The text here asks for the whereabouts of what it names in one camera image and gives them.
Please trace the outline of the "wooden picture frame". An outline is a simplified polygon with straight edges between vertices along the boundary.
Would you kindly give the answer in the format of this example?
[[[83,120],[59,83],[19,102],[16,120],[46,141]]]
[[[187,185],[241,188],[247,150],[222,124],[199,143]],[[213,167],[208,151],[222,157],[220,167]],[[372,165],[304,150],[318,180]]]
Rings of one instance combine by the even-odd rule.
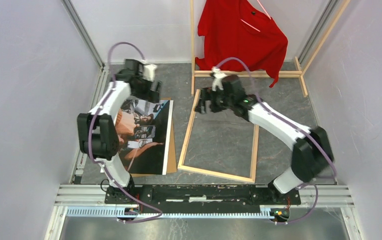
[[[177,169],[182,170],[182,171],[186,171],[186,172],[196,173],[196,174],[208,175],[208,176],[222,178],[222,179],[228,179],[228,180],[233,180],[233,181],[239,181],[239,182],[254,184],[256,182],[257,153],[258,153],[258,144],[259,144],[259,127],[255,124],[253,125],[253,136],[252,136],[252,149],[251,149],[251,161],[250,161],[249,177],[244,177],[244,176],[228,174],[228,173],[224,173],[224,172],[212,171],[212,170],[207,170],[207,169],[203,169],[203,168],[184,165],[188,146],[189,146],[189,142],[190,142],[190,138],[191,138],[191,133],[192,133],[193,125],[194,125],[194,120],[195,120],[195,116],[196,116],[196,112],[194,110],[194,107],[197,106],[200,96],[201,96],[201,90],[197,89],[195,92],[195,96],[194,96],[194,100],[193,100],[193,104],[192,104],[192,108],[191,108],[191,113],[189,116],[187,129],[185,132],[185,137],[184,137],[183,144],[181,147],[181,152],[180,152],[180,157],[179,157],[179,161],[177,164]]]

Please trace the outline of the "printed photo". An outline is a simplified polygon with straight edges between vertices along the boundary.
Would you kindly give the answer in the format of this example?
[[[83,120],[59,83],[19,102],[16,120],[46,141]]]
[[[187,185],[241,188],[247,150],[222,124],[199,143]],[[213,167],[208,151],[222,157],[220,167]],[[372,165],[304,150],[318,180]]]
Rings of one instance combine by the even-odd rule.
[[[122,166],[133,177],[177,171],[173,130],[173,100],[156,103],[127,99],[115,122]]]

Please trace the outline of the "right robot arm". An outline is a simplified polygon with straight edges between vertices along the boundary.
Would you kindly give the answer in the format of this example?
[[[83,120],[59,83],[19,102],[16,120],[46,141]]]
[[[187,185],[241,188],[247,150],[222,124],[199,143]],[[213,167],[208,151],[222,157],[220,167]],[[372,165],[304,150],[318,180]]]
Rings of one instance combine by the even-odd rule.
[[[336,176],[334,156],[325,129],[311,128],[279,113],[256,94],[246,93],[237,75],[214,78],[200,89],[194,110],[205,114],[231,110],[237,117],[257,125],[281,140],[291,151],[290,167],[269,183],[268,199],[281,204],[288,192],[309,183],[327,167]]]

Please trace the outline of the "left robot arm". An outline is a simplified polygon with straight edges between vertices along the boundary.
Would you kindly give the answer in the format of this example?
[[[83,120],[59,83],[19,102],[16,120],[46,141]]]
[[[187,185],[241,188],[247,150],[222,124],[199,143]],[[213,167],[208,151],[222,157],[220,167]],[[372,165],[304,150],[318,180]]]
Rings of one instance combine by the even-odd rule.
[[[124,101],[131,96],[151,103],[161,99],[162,84],[155,79],[156,69],[155,64],[144,60],[126,59],[123,69],[112,75],[96,106],[77,117],[80,151],[103,169],[109,185],[118,189],[116,196],[124,204],[135,200],[136,190],[131,187],[131,175],[118,155],[116,118]]]

